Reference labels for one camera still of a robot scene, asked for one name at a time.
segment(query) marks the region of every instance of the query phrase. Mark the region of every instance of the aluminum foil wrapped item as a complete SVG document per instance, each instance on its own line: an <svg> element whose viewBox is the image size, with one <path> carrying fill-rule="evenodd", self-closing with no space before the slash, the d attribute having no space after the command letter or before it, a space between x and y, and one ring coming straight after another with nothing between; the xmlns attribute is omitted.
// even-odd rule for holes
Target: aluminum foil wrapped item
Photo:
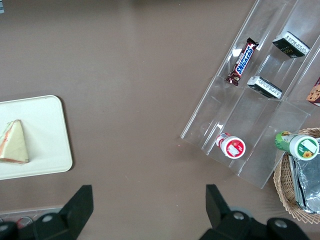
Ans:
<svg viewBox="0 0 320 240"><path fill-rule="evenodd" d="M320 214L320 154L309 161L289 156L289 161L297 203L307 213Z"/></svg>

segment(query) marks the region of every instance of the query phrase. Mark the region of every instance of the snickers bar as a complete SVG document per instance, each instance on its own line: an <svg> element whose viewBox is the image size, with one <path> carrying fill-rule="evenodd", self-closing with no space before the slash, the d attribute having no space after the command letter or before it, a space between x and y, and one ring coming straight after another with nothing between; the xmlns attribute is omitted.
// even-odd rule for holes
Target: snickers bar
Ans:
<svg viewBox="0 0 320 240"><path fill-rule="evenodd" d="M235 66L229 76L226 78L226 81L238 86L239 80L246 69L252 54L254 53L256 47L259 43L253 41L251 38L248 38L246 41L246 45L242 49L239 58L237 59Z"/></svg>

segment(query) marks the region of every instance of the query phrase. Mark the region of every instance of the white cup with red label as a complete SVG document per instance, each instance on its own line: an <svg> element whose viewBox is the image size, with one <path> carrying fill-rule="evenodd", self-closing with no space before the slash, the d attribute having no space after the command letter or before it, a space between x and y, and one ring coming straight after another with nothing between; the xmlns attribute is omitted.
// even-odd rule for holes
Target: white cup with red label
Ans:
<svg viewBox="0 0 320 240"><path fill-rule="evenodd" d="M221 133L216 141L216 145L222 150L225 156L230 159L241 158L246 152L246 144L239 137L231 136L229 133Z"/></svg>

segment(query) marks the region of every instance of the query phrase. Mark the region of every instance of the cookie package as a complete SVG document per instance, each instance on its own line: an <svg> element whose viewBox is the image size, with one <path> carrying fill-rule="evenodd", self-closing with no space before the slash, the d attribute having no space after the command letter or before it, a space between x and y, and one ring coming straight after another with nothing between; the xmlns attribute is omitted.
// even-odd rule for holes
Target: cookie package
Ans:
<svg viewBox="0 0 320 240"><path fill-rule="evenodd" d="M309 101L310 103L320 107L320 77L316 81L314 87L311 89L306 100Z"/></svg>

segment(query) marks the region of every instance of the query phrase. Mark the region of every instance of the container lid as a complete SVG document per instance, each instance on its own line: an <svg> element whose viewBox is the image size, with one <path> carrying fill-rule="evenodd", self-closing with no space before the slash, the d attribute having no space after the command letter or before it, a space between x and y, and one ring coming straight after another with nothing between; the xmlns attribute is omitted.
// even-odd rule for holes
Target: container lid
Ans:
<svg viewBox="0 0 320 240"><path fill-rule="evenodd" d="M300 160L310 161L319 153L319 143L312 136L298 135L290 141L290 153Z"/></svg>
<svg viewBox="0 0 320 240"><path fill-rule="evenodd" d="M223 153L230 159L241 158L246 152L246 144L236 136L226 138L222 143Z"/></svg>

